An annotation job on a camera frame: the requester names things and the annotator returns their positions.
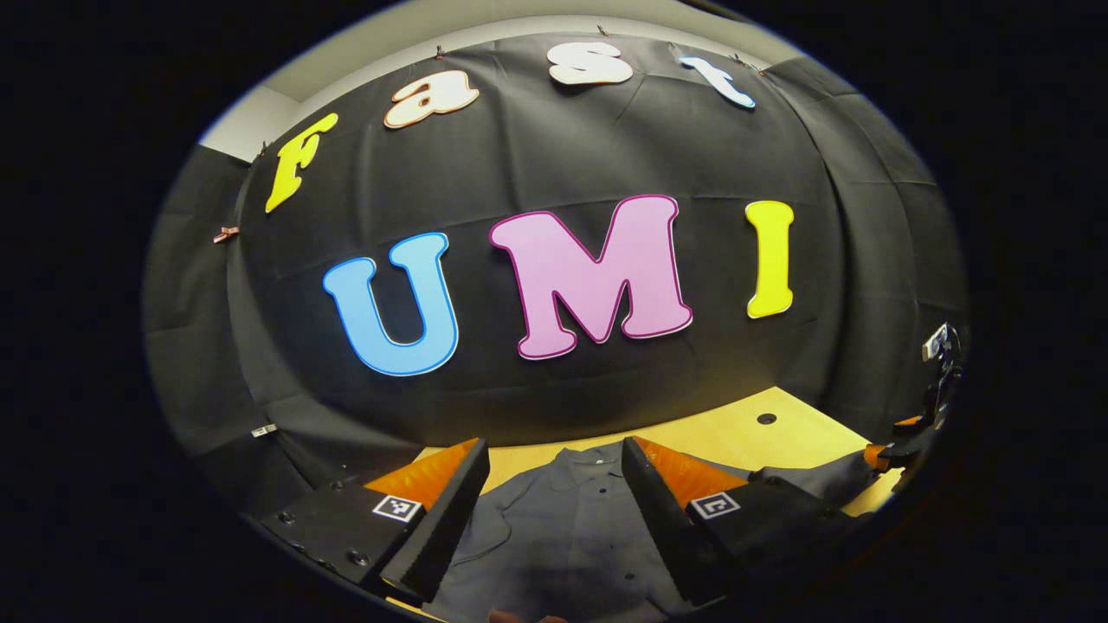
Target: ceiling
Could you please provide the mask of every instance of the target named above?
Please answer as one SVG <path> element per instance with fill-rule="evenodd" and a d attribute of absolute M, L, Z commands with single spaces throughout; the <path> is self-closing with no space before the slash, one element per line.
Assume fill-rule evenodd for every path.
<path fill-rule="evenodd" d="M 681 30 L 770 64 L 801 54 L 759 27 L 677 0 L 408 0 L 332 35 L 274 72 L 263 85 L 304 102 L 347 74 L 399 50 L 459 30 L 540 16 L 623 18 Z"/>

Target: wooden table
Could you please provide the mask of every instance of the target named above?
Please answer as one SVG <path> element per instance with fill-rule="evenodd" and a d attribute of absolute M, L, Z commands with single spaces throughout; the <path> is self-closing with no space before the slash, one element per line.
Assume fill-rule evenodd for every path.
<path fill-rule="evenodd" d="M 772 423 L 759 423 L 758 416 L 762 413 L 773 413 L 777 419 Z M 551 462 L 563 448 L 587 450 L 632 435 L 679 452 L 748 470 L 766 466 L 812 468 L 861 450 L 869 443 L 862 436 L 774 387 L 702 413 L 645 428 L 574 441 L 489 448 L 489 479 L 481 492 L 495 489 L 522 471 Z M 441 449 L 424 448 L 417 460 Z M 902 471 L 903 468 L 894 469 L 883 474 L 843 507 L 843 512 L 856 517 L 876 510 L 892 494 L 892 487 L 900 480 Z M 430 616 L 400 602 L 389 601 Z"/>

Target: blue letter u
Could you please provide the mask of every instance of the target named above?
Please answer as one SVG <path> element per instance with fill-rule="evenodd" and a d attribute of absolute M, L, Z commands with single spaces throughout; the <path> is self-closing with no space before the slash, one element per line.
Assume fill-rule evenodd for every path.
<path fill-rule="evenodd" d="M 384 333 L 369 280 L 377 265 L 368 257 L 343 262 L 324 275 L 324 289 L 335 297 L 350 346 L 363 364 L 394 377 L 430 372 L 458 347 L 458 321 L 439 258 L 450 246 L 444 234 L 420 234 L 397 243 L 389 262 L 408 273 L 423 320 L 423 336 L 397 344 Z"/>

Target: shirt collar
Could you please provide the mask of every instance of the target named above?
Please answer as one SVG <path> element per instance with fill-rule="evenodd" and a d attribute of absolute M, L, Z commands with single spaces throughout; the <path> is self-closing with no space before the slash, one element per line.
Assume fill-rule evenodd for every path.
<path fill-rule="evenodd" d="M 608 474 L 623 478 L 622 458 L 623 440 L 581 451 L 562 448 L 548 468 L 551 488 L 564 491 L 592 480 L 595 474 L 588 474 L 582 468 L 597 464 L 597 461 L 607 463 Z"/>

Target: letter m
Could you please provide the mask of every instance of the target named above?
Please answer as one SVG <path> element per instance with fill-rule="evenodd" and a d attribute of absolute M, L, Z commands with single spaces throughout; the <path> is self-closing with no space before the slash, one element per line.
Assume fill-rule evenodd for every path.
<path fill-rule="evenodd" d="M 648 338 L 678 331 L 693 321 L 681 302 L 674 257 L 673 223 L 677 202 L 664 195 L 629 197 L 616 206 L 601 258 L 593 256 L 550 212 L 529 212 L 501 221 L 489 232 L 507 251 L 523 303 L 527 335 L 520 355 L 547 359 L 577 346 L 562 327 L 557 300 L 597 344 L 612 335 L 624 288 L 630 314 L 624 335 Z"/>

